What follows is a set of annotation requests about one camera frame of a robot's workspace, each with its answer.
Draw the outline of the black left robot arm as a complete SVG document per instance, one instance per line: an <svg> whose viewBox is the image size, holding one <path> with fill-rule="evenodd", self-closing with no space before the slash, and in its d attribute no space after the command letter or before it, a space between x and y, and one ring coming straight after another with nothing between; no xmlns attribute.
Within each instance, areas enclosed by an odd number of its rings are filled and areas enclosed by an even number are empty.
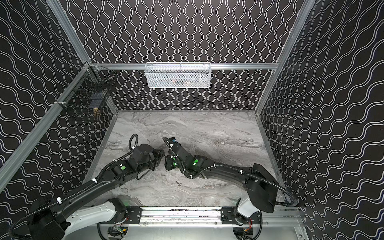
<svg viewBox="0 0 384 240"><path fill-rule="evenodd" d="M15 240L61 240L73 226L72 214L102 194L139 180L159 166L165 152L148 144L138 144L133 134L129 152L105 165L100 173L80 187L50 200L37 202L35 207L12 223L9 237Z"/></svg>

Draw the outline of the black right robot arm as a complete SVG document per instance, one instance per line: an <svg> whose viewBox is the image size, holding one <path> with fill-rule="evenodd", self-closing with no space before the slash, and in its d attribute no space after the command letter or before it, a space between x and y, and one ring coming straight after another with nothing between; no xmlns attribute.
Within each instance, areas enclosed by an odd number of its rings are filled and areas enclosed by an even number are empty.
<svg viewBox="0 0 384 240"><path fill-rule="evenodd" d="M252 167L236 167L223 164L205 156L190 154L175 138L163 137L169 149L166 170L179 169L188 179L215 179L243 188L248 194L246 205L265 212L273 213L275 206L295 207L297 198L260 164Z"/></svg>

